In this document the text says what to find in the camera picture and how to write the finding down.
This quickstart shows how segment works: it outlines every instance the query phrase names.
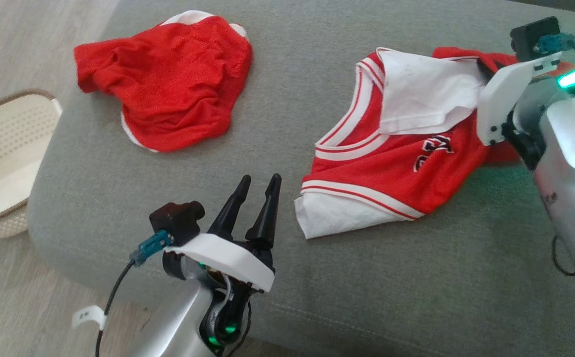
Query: sofa cushion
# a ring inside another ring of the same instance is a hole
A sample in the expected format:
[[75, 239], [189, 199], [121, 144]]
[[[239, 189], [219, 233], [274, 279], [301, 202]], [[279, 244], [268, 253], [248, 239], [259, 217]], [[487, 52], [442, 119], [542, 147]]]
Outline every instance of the sofa cushion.
[[[229, 131], [155, 154], [124, 135], [116, 99], [70, 84], [29, 201], [31, 235], [50, 264], [108, 292], [151, 235], [149, 213], [197, 200], [206, 229], [250, 174], [234, 231], [242, 239], [278, 172], [276, 281], [253, 299], [253, 337], [318, 356], [575, 355], [575, 279], [551, 263], [553, 233], [523, 167], [474, 172], [417, 222], [309, 241], [292, 203], [313, 143], [349, 106], [354, 64], [376, 47], [509, 52], [513, 27], [554, 14], [575, 33], [575, 13], [493, 0], [120, 0], [103, 39], [188, 9], [241, 23], [253, 44]], [[157, 306], [180, 284], [156, 256], [128, 274], [119, 298]]]

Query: white trim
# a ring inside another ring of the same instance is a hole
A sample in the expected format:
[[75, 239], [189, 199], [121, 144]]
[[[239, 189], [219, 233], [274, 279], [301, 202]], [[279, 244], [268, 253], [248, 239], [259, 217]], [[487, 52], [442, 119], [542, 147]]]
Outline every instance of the white trim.
[[460, 56], [460, 57], [448, 57], [446, 59], [440, 60], [449, 60], [449, 61], [459, 61], [459, 60], [478, 60], [479, 56]]
[[362, 116], [369, 107], [371, 102], [371, 91], [373, 91], [373, 82], [365, 76], [361, 70], [356, 68], [356, 84], [353, 90], [353, 99], [349, 110], [342, 119], [326, 133], [321, 140], [317, 141], [315, 147], [336, 147], [340, 144], [355, 127], [358, 125]]
[[133, 142], [133, 144], [143, 147], [151, 152], [159, 152], [156, 149], [151, 149], [150, 147], [142, 145], [142, 143], [138, 141], [135, 135], [133, 135], [133, 133], [131, 132], [131, 129], [129, 129], [129, 126], [127, 125], [127, 122], [124, 119], [124, 113], [122, 111], [120, 111], [120, 123], [122, 123], [122, 129], [124, 129], [124, 132], [126, 133], [127, 136], [129, 136], [129, 139], [131, 140], [131, 142]]
[[252, 283], [253, 289], [272, 289], [274, 273], [269, 267], [246, 248], [211, 233], [200, 233], [183, 246], [167, 246], [164, 251], [182, 253], [237, 280]]
[[316, 149], [314, 153], [315, 153], [317, 158], [321, 158], [321, 159], [325, 159], [325, 160], [332, 160], [332, 161], [345, 161], [345, 160], [357, 159], [357, 158], [360, 158], [362, 156], [365, 156], [366, 154], [369, 154], [370, 152], [376, 151], [376, 149], [378, 149], [378, 147], [380, 147], [382, 144], [385, 144], [385, 142], [387, 142], [387, 140], [389, 139], [389, 136], [388, 135], [382, 135], [382, 134], [379, 134], [378, 132], [375, 132], [375, 133], [371, 134], [365, 140], [361, 140], [360, 142], [358, 142], [356, 144], [347, 145], [347, 146], [338, 146], [338, 147], [325, 147], [325, 149], [328, 149], [328, 150], [349, 149], [351, 147], [360, 146], [360, 145], [364, 144], [365, 142], [371, 140], [375, 136], [376, 136], [376, 138], [373, 139], [372, 142], [370, 142], [369, 144], [364, 145], [358, 149], [353, 149], [353, 150], [349, 150], [349, 151], [341, 151], [341, 152], [327, 152], [327, 151], [321, 151], [319, 149]]
[[[323, 187], [323, 188], [343, 190], [343, 191], [346, 191], [348, 193], [337, 192], [334, 190], [317, 189], [317, 188], [306, 189], [306, 187], [310, 187], [310, 186], [319, 186], [319, 187]], [[304, 192], [323, 192], [323, 193], [333, 194], [333, 195], [342, 196], [342, 197], [350, 197], [353, 199], [358, 199], [359, 201], [362, 201], [362, 202], [366, 203], [367, 205], [371, 205], [373, 207], [380, 208], [381, 210], [387, 209], [386, 207], [380, 206], [377, 203], [370, 201], [369, 199], [365, 199], [364, 197], [360, 197], [360, 196], [354, 196], [351, 194], [351, 193], [355, 193], [355, 194], [359, 194], [361, 196], [369, 197], [370, 199], [373, 199], [374, 201], [381, 203], [382, 205], [385, 205], [385, 206], [392, 208], [392, 210], [388, 210], [391, 213], [399, 212], [399, 213], [402, 213], [404, 215], [410, 216], [413, 219], [418, 219], [419, 217], [422, 217], [424, 215], [424, 213], [417, 211], [416, 209], [412, 208], [411, 206], [408, 206], [405, 203], [402, 203], [402, 202], [398, 201], [397, 199], [394, 199], [391, 196], [385, 195], [382, 192], [378, 192], [376, 190], [369, 189], [368, 187], [364, 187], [364, 186], [351, 185], [350, 183], [339, 183], [339, 182], [325, 181], [325, 180], [304, 181], [303, 185], [301, 186], [301, 194], [303, 194]], [[412, 221], [412, 219], [410, 219], [408, 217], [405, 217], [405, 219], [407, 221]]]
[[[204, 20], [205, 18], [209, 18], [210, 16], [214, 16], [214, 14], [207, 13], [205, 11], [199, 11], [199, 10], [188, 10], [188, 11], [184, 11], [181, 14], [176, 14], [175, 16], [168, 19], [167, 21], [160, 23], [160, 26], [168, 25], [169, 23], [184, 23], [185, 25], [192, 25], [193, 23], [200, 22], [201, 20]], [[231, 23], [230, 27], [233, 30], [235, 30], [235, 32], [237, 32], [237, 34], [239, 34], [243, 38], [247, 39], [246, 29], [244, 29], [241, 25], [239, 25], [238, 23]]]
[[380, 67], [375, 63], [373, 59], [367, 57], [356, 64], [364, 72], [371, 77], [371, 81], [381, 92], [385, 90], [385, 73], [380, 70]]

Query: green led light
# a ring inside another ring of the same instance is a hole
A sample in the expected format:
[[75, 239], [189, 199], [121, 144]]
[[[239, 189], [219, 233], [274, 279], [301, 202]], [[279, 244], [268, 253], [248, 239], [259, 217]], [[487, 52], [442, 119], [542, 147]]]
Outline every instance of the green led light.
[[215, 337], [208, 337], [208, 342], [210, 342], [211, 344], [214, 344], [215, 346], [221, 346], [222, 344], [217, 342], [217, 339]]
[[561, 88], [567, 88], [567, 87], [575, 86], [575, 70], [569, 72], [566, 75], [559, 77], [557, 82], [559, 82], [559, 86]]

